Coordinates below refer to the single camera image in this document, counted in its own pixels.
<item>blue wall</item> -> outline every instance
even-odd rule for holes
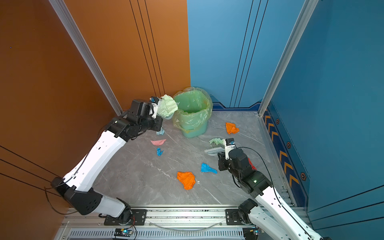
[[[260,101],[303,2],[188,0],[191,85],[227,108]]]
[[[383,201],[384,187],[332,203],[384,184],[383,12],[320,0],[272,98],[310,177],[308,215],[333,240],[382,238],[383,219],[349,223],[383,217],[384,204],[338,213]]]

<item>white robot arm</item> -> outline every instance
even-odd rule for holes
[[[121,199],[114,199],[95,191],[93,182],[112,156],[129,140],[134,140],[146,130],[160,131],[162,118],[157,117],[161,99],[152,97],[150,102],[136,99],[131,108],[113,118],[106,126],[88,154],[64,178],[56,177],[51,186],[80,214],[100,213],[116,218],[124,225],[132,215],[131,207]]]
[[[252,170],[243,150],[236,148],[233,138],[223,141],[225,152],[218,153],[219,170],[228,170],[239,186],[265,207],[267,215],[252,199],[239,206],[239,216],[245,224],[255,224],[274,240],[330,240],[322,238],[308,226],[278,194],[273,184],[261,172]]]

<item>pink paper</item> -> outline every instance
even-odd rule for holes
[[[160,145],[163,145],[163,143],[166,141],[166,139],[163,139],[163,140],[157,140],[157,141],[152,141],[152,144],[155,145],[155,146],[160,146]]]

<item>marble floor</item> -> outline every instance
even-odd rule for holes
[[[163,121],[164,135],[147,131],[134,141],[129,141],[108,162],[94,183],[94,189],[126,201],[131,206],[149,204],[233,204],[239,205],[250,197],[235,186],[228,171],[218,174],[200,171],[206,163],[218,170],[218,157],[209,156],[204,150],[217,147],[209,140],[215,137],[234,138],[236,145],[255,149],[264,158],[274,185],[279,189],[282,179],[277,165],[266,152],[263,139],[253,112],[213,111],[207,131],[194,138],[186,138],[175,128],[172,120]],[[232,122],[240,132],[229,135],[225,123]],[[157,146],[150,140],[166,139],[160,146],[164,150],[157,156]],[[259,156],[244,149],[252,164],[267,175]],[[177,172],[192,172],[196,184],[185,190],[177,180]]]

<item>orange wall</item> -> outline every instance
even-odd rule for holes
[[[65,3],[123,110],[132,99],[173,96],[190,86],[186,0]]]
[[[87,153],[114,111],[48,0],[2,0],[0,33],[0,145],[63,176]],[[3,149],[0,159],[48,181],[54,178]],[[0,173],[50,186],[2,161]],[[1,239],[54,237],[63,217],[51,210],[44,191],[3,175],[0,188]],[[66,212],[67,202],[49,197]]]

